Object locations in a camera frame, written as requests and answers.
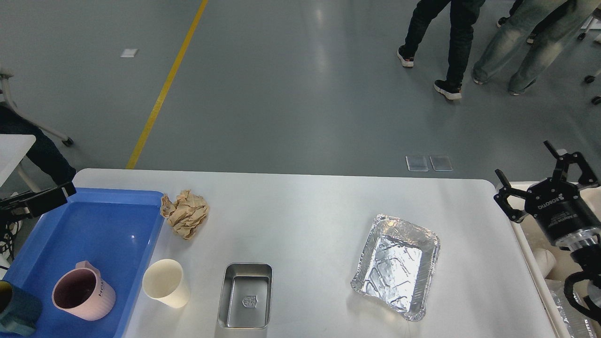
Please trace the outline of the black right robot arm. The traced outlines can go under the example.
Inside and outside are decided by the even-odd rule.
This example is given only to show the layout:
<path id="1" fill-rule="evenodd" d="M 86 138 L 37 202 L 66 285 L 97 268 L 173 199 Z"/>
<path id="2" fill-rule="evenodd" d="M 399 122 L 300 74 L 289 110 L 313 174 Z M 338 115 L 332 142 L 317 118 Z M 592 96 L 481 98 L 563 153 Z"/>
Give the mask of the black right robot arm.
<path id="1" fill-rule="evenodd" d="M 549 141 L 544 145 L 556 160 L 552 175 L 518 190 L 496 169 L 501 187 L 494 201 L 513 223 L 532 216 L 552 246 L 570 253 L 580 271 L 565 279 L 563 293 L 571 307 L 599 322 L 601 223 L 580 193 L 600 182 L 582 153 L 560 154 Z"/>

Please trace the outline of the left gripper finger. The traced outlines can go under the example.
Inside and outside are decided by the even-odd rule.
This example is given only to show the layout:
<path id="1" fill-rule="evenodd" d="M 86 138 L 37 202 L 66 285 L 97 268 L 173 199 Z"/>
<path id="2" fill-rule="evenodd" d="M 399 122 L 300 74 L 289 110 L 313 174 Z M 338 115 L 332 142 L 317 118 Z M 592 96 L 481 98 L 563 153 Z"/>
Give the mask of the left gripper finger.
<path id="1" fill-rule="evenodd" d="M 68 197 L 77 193 L 72 182 L 40 192 L 26 191 L 13 197 L 2 199 L 0 216 L 2 219 L 25 219 L 41 216 L 68 201 Z"/>

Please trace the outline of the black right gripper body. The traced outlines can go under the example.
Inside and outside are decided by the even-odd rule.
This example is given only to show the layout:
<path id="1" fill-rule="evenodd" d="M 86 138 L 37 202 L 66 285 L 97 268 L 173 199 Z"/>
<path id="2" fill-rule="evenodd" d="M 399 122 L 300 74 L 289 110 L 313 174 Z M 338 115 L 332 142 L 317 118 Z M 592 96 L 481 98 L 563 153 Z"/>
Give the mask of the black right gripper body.
<path id="1" fill-rule="evenodd" d="M 580 195 L 577 184 L 545 179 L 528 187 L 526 212 L 531 214 L 552 246 L 569 235 L 600 231 L 600 220 Z"/>

